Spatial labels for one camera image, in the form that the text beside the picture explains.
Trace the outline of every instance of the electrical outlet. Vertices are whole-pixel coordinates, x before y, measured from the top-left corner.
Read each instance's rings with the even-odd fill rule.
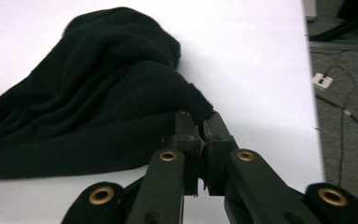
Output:
[[[315,87],[325,90],[330,87],[331,83],[333,83],[333,80],[331,77],[325,77],[321,73],[315,74],[315,76],[312,78],[312,83],[315,85]]]

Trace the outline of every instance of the carpeted floor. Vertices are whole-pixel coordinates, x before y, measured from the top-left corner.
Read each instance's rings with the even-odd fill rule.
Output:
[[[343,2],[319,0],[318,20],[308,24],[309,34],[317,35],[340,25],[342,20],[336,15]],[[358,41],[358,29],[340,39]],[[310,52],[313,73],[327,72],[334,79],[330,88],[315,92],[358,118],[358,51],[310,49]],[[317,100],[317,109],[326,181],[358,196],[358,125],[322,100]]]

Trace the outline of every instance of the crumpled fabric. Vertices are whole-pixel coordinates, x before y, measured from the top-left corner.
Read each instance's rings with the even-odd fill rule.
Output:
[[[0,96],[0,179],[148,164],[174,133],[175,111],[198,125],[213,112],[175,72],[179,58],[180,44],[130,8],[74,18],[31,74]]]

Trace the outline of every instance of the table surface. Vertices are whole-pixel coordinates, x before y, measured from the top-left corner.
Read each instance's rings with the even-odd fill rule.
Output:
[[[72,18],[112,7],[151,16],[181,43],[178,72],[240,147],[261,154],[294,189],[324,181],[301,1],[0,1],[0,94],[29,75]],[[145,170],[0,181],[0,223],[60,223],[89,185],[125,187]],[[184,223],[228,223],[223,198],[186,197]]]

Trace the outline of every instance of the bolt hole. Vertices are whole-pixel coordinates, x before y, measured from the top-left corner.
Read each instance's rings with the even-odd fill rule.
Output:
[[[107,196],[107,191],[100,191],[97,194],[95,194],[96,199],[104,199]]]
[[[286,218],[286,220],[291,223],[291,224],[302,224],[304,223],[304,219],[292,212],[288,212],[284,214],[284,218]]]
[[[147,224],[158,224],[162,219],[162,215],[158,212],[148,212],[145,215],[145,222]]]
[[[215,136],[213,137],[213,139],[214,139],[214,140],[222,140],[223,137],[222,137],[222,135],[217,134],[217,135],[215,135]]]
[[[339,198],[336,194],[331,192],[326,192],[324,196],[334,202],[339,202],[341,200],[341,198]]]

